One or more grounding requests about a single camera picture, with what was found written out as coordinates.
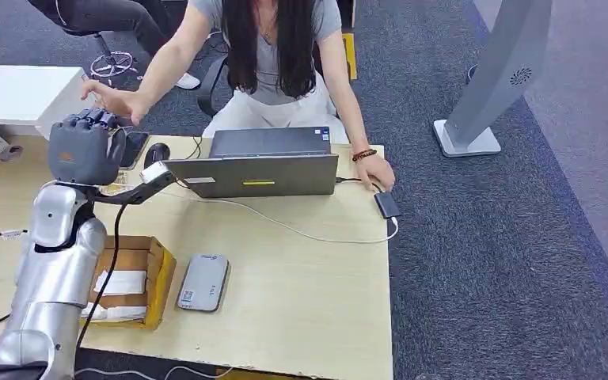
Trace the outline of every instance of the floor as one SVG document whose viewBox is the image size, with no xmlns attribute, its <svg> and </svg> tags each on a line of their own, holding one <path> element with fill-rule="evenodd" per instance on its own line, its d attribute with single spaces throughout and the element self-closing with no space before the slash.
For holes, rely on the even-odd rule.
<svg viewBox="0 0 608 380">
<path fill-rule="evenodd" d="M 431 122 L 460 97 L 496 1 L 358 4 L 353 87 L 405 213 L 389 245 L 396 379 L 608 379 L 608 2 L 556 3 L 545 77 L 492 126 L 503 153 L 456 160 L 439 152 Z M 0 25 L 0 64 L 96 54 L 25 2 L 1 0 Z M 139 50 L 129 35 L 106 36 Z M 144 124 L 198 135 L 208 120 L 194 93 L 175 89 Z M 172 362 L 84 351 L 79 366 L 161 379 Z"/>
</svg>

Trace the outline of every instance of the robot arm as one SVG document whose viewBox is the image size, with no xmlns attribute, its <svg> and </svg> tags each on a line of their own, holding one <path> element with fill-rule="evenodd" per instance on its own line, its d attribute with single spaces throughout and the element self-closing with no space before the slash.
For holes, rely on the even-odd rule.
<svg viewBox="0 0 608 380">
<path fill-rule="evenodd" d="M 107 237 L 94 204 L 141 204 L 175 181 L 159 162 L 141 173 L 137 188 L 117 196 L 99 193 L 96 185 L 112 183 L 119 171 L 123 130 L 108 147 L 108 130 L 118 121 L 93 108 L 52 128 L 48 165 L 56 181 L 33 203 L 31 238 L 0 336 L 0 380 L 74 377 L 80 314 Z"/>
</svg>

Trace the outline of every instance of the speaker grille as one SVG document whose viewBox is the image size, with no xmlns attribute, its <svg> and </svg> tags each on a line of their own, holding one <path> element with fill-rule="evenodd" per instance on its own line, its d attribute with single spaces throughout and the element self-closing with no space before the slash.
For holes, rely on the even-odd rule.
<svg viewBox="0 0 608 380">
<path fill-rule="evenodd" d="M 512 86 L 520 86 L 528 82 L 532 77 L 533 70 L 523 67 L 511 75 L 511 78 L 509 78 L 509 84 Z"/>
</svg>

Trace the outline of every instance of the computer mouse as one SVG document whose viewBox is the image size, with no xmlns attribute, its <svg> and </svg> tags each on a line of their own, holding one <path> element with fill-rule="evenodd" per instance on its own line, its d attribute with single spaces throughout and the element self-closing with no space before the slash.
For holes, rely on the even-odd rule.
<svg viewBox="0 0 608 380">
<path fill-rule="evenodd" d="M 146 159 L 145 162 L 143 162 L 143 168 L 147 169 L 155 162 L 168 160 L 169 155 L 171 155 L 171 150 L 166 144 L 161 142 L 153 144 L 153 146 L 151 146 L 146 152 Z"/>
</svg>

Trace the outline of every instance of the woman's arm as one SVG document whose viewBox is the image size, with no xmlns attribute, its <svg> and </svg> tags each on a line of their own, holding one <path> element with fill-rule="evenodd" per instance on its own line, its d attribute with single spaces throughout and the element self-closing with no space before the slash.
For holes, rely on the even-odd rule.
<svg viewBox="0 0 608 380">
<path fill-rule="evenodd" d="M 341 38 L 341 30 L 318 42 L 321 62 L 325 73 L 325 84 L 329 90 L 341 122 L 344 123 L 353 152 L 369 149 L 367 134 L 360 106 L 348 81 L 346 49 Z"/>
<path fill-rule="evenodd" d="M 341 38 L 341 30 L 337 30 L 324 40 L 318 41 L 321 49 L 321 61 L 325 73 L 325 84 L 329 96 L 339 112 L 341 122 L 346 128 L 348 140 L 351 142 L 353 153 L 370 148 L 365 132 L 363 115 L 360 112 L 358 99 L 353 93 L 348 81 L 346 64 L 346 49 Z M 357 161 L 358 175 L 366 186 L 370 187 L 369 176 L 376 177 L 381 185 L 390 191 L 395 183 L 395 175 L 390 164 L 378 155 L 369 156 Z"/>
<path fill-rule="evenodd" d="M 188 6 L 183 23 L 153 57 L 138 90 L 121 91 L 98 81 L 87 81 L 82 85 L 81 98 L 86 99 L 90 92 L 96 93 L 107 110 L 131 117 L 132 123 L 138 126 L 150 107 L 169 92 L 190 67 L 210 31 L 206 16 L 194 6 Z"/>
<path fill-rule="evenodd" d="M 209 20 L 197 8 L 188 6 L 176 34 L 153 57 L 137 91 L 150 106 L 168 93 L 190 67 L 210 31 Z"/>
</svg>

